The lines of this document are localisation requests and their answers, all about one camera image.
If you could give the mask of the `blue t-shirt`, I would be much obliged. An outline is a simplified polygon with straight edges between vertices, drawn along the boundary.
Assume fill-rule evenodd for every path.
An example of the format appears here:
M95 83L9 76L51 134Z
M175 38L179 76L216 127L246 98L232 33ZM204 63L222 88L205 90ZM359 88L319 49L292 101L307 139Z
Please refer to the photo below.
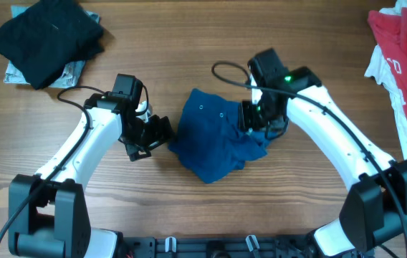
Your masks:
M277 136L241 131L238 107L237 102L198 89L191 91L183 107L176 137L168 149L204 183L216 182L234 170L242 170L247 161L265 157L268 145Z

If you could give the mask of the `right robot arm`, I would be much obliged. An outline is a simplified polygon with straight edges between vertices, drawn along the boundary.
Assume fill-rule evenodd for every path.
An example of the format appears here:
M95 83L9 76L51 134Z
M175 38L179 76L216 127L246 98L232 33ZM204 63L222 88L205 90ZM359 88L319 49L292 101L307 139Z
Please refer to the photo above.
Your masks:
M239 109L243 130L284 131L299 126L334 165L347 197L338 218L314 230L321 257L368 252L403 235L407 256L407 160L373 144L340 110L307 67L250 64L245 87L261 92Z

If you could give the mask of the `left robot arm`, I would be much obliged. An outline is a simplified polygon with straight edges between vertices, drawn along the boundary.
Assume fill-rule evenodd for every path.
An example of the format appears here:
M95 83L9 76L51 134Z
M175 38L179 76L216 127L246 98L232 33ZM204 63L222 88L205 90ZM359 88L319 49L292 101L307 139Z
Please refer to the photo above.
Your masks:
M143 114L137 115L141 106ZM9 186L8 248L18 257L124 257L119 231L91 226L85 189L102 157L121 141L131 161L148 158L173 135L168 117L108 93L84 104L81 120L50 161Z

